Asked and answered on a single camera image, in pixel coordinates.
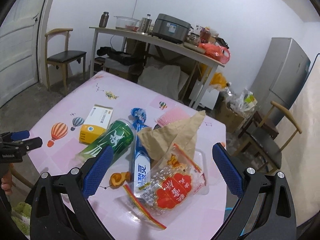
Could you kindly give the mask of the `person's hand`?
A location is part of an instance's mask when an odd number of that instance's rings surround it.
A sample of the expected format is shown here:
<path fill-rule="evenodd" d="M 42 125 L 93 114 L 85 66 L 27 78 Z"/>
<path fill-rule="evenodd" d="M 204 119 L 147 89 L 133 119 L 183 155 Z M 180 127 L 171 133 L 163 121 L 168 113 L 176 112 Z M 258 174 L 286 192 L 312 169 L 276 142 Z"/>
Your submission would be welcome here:
<path fill-rule="evenodd" d="M 13 182 L 11 168 L 13 168 L 13 163 L 1 164 L 1 189 L 5 192 L 7 196 L 12 194 Z"/>

